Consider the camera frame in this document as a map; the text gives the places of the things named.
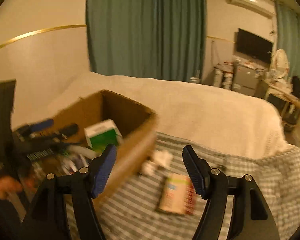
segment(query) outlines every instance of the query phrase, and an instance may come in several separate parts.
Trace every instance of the flat screen tv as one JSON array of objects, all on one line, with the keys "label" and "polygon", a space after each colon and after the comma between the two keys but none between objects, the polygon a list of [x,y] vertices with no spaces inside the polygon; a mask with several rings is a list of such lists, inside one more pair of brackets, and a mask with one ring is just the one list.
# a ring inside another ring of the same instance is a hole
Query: flat screen tv
[{"label": "flat screen tv", "polygon": [[239,29],[236,43],[237,52],[241,52],[267,64],[271,63],[273,43],[258,35]]}]

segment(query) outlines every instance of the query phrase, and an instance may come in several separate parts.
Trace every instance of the air conditioner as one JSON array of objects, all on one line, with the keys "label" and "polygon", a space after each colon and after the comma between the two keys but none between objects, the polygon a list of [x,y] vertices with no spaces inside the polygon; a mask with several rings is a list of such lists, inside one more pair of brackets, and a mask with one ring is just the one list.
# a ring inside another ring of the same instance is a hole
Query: air conditioner
[{"label": "air conditioner", "polygon": [[264,0],[230,0],[232,4],[239,5],[262,14],[268,18],[274,16],[274,5]]}]

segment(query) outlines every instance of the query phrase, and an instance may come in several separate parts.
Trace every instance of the hand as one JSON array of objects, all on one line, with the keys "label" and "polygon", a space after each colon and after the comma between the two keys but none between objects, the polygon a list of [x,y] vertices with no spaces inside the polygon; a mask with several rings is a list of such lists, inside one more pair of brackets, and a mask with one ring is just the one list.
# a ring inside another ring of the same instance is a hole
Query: hand
[{"label": "hand", "polygon": [[[34,188],[34,178],[31,176],[25,179],[27,187]],[[18,193],[23,189],[21,183],[10,176],[0,178],[0,199],[4,200],[9,193]]]}]

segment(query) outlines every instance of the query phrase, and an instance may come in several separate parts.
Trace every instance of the gray striped sheet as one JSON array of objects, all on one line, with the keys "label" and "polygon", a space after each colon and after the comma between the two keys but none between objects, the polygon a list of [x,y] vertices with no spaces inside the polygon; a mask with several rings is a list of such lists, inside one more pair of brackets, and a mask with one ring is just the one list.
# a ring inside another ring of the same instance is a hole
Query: gray striped sheet
[{"label": "gray striped sheet", "polygon": [[[194,215],[173,215],[156,211],[167,172],[187,174],[182,149],[191,145],[211,167],[223,165],[228,176],[251,174],[260,187],[277,224],[280,238],[289,238],[300,225],[300,148],[279,155],[252,160],[222,154],[196,143],[158,133],[157,150],[168,150],[174,158],[169,171],[152,177],[135,175],[107,199],[97,216],[106,239],[192,239],[205,207],[196,200]],[[229,196],[219,239],[226,239],[233,197]]]}]

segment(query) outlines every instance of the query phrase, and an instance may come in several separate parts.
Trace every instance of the curtain fold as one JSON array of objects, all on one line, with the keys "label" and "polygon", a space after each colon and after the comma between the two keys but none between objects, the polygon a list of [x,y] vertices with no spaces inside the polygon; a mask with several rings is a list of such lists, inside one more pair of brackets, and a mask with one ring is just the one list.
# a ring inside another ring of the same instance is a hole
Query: curtain fold
[{"label": "curtain fold", "polygon": [[284,49],[290,63],[289,76],[300,78],[300,15],[276,1],[278,45]]},{"label": "curtain fold", "polygon": [[205,0],[87,0],[91,69],[189,81],[202,69]]}]

